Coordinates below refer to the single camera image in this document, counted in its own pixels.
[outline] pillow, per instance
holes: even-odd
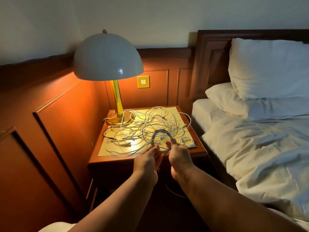
[[[287,119],[309,114],[309,98],[263,98],[247,101],[238,96],[230,82],[214,85],[205,93],[223,111],[251,120]]]
[[[233,39],[229,74],[245,100],[309,97],[309,44]]]

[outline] person's left hand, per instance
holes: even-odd
[[[157,170],[162,158],[159,145],[149,146],[135,157],[133,174],[141,174],[145,180],[155,185],[158,181]]]

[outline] nightstand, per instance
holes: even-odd
[[[176,106],[179,112],[182,112],[179,106]],[[148,108],[138,108],[135,110],[142,110]],[[180,117],[183,119],[185,124],[189,124],[187,118],[184,114],[180,114]],[[124,183],[130,175],[133,173],[133,161],[134,157],[128,156],[124,158],[118,158],[116,156],[98,156],[100,148],[104,137],[102,133],[108,128],[108,124],[104,124],[100,132],[98,140],[93,149],[92,155],[88,163],[88,169],[93,178],[93,181],[98,188],[98,192],[101,196],[106,197],[109,194],[109,190],[118,188],[122,183]],[[203,165],[207,157],[207,151],[205,150],[203,144],[200,142],[198,136],[192,129],[188,127],[193,140],[196,143],[195,148],[190,148],[189,153],[195,165]],[[170,177],[171,164],[168,160],[168,155],[163,157],[162,163],[159,170],[159,178]]]

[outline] headboard panel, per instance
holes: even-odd
[[[199,30],[190,98],[207,98],[205,90],[230,81],[229,52],[233,38],[295,40],[309,43],[309,29],[295,30]]]

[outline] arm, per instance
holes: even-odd
[[[158,145],[137,156],[131,177],[69,232],[135,231],[158,181],[161,161]]]
[[[302,232],[300,226],[225,186],[195,167],[184,146],[173,139],[169,160],[173,178],[212,231]]]

